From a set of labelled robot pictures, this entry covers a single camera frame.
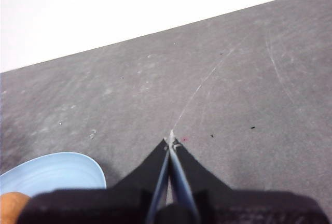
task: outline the gray carpet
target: gray carpet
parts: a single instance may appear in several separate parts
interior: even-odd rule
[[[1,74],[2,173],[75,151],[112,186],[172,128],[230,186],[306,194],[332,218],[332,1],[277,0]]]

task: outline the orange object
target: orange object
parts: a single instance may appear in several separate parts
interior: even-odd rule
[[[15,224],[30,197],[19,192],[1,195],[1,224]]]

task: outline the light blue bowl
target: light blue bowl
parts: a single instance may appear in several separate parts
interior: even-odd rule
[[[0,193],[17,191],[33,197],[55,189],[105,189],[106,180],[92,158],[59,152],[22,163],[0,176]]]

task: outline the bowl rim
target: bowl rim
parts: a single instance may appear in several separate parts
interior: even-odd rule
[[[102,177],[103,177],[103,188],[106,188],[106,187],[107,187],[107,185],[106,185],[105,174],[104,174],[102,168],[100,167],[100,165],[99,165],[99,164],[98,164],[93,158],[89,157],[88,155],[85,155],[85,154],[82,154],[82,153],[78,153],[78,152],[73,152],[73,151],[61,151],[61,152],[55,152],[55,153],[50,153],[50,154],[46,154],[46,155],[42,155],[42,156],[39,156],[39,157],[36,157],[36,158],[30,159],[30,160],[28,160],[28,161],[25,161],[25,162],[23,162],[23,163],[21,163],[21,164],[15,166],[14,168],[11,168],[10,170],[6,171],[4,174],[1,174],[1,175],[0,175],[0,179],[1,179],[4,175],[10,173],[11,171],[13,171],[13,170],[15,170],[15,169],[17,169],[17,168],[19,168],[19,167],[21,167],[21,166],[26,165],[27,163],[30,163],[30,162],[35,161],[35,160],[42,159],[42,158],[44,158],[44,157],[51,157],[51,156],[56,156],[56,155],[60,155],[60,154],[67,154],[67,155],[71,154],[71,155],[81,156],[81,157],[85,157],[85,158],[89,159],[92,163],[94,163],[94,165],[96,165],[96,167],[98,168],[99,172],[101,172],[101,175],[103,175],[103,176],[102,176]]]

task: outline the white wall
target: white wall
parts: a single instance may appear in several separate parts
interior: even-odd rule
[[[1,71],[272,0],[1,0]]]

